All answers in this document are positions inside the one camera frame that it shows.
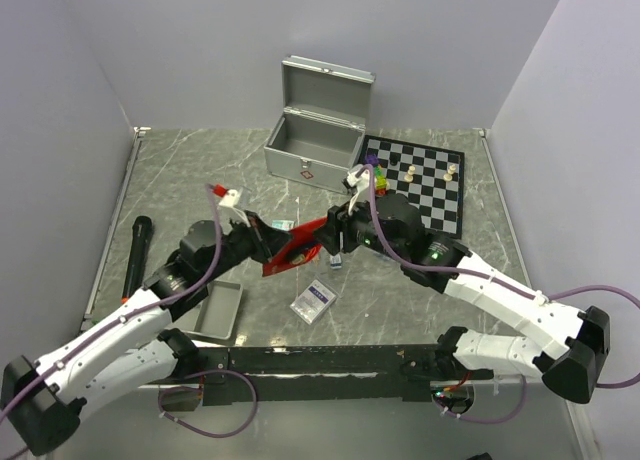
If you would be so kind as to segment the red first aid pouch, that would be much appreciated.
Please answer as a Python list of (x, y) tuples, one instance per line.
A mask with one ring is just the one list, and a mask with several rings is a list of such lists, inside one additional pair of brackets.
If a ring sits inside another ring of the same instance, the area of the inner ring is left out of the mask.
[(314, 232), (326, 224), (327, 217), (321, 217), (301, 224), (288, 231), (287, 240), (268, 263), (262, 266), (262, 276), (268, 277), (309, 263), (321, 251), (322, 245)]

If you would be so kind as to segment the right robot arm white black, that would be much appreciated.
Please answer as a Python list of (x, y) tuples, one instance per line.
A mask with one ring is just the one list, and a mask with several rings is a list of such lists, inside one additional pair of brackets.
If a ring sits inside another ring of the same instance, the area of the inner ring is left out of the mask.
[(413, 282), (462, 300), (516, 331), (515, 337), (454, 327), (436, 365), (448, 378), (490, 370), (539, 379), (561, 398), (591, 400), (610, 350), (610, 317), (551, 300), (499, 272), (448, 235), (426, 228), (400, 194), (328, 210), (314, 237), (331, 254), (366, 247), (394, 260)]

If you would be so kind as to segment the small blue white packet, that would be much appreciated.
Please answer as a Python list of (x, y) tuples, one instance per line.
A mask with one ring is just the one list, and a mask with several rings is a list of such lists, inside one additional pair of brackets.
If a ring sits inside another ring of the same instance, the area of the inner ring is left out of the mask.
[(334, 269), (334, 270), (341, 269), (342, 265), (343, 265), (343, 261), (340, 254), (329, 256), (329, 266), (331, 269)]

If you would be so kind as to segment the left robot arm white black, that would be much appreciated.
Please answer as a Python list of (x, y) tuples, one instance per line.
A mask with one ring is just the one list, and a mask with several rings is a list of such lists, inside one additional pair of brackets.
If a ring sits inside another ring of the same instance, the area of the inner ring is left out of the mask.
[(216, 221), (193, 224), (179, 247), (117, 310), (57, 350), (6, 365), (1, 418), (40, 456), (64, 444), (90, 411), (156, 380), (184, 382), (198, 349), (174, 322), (208, 295), (209, 284), (247, 259), (265, 268), (294, 235), (256, 214), (224, 233)]

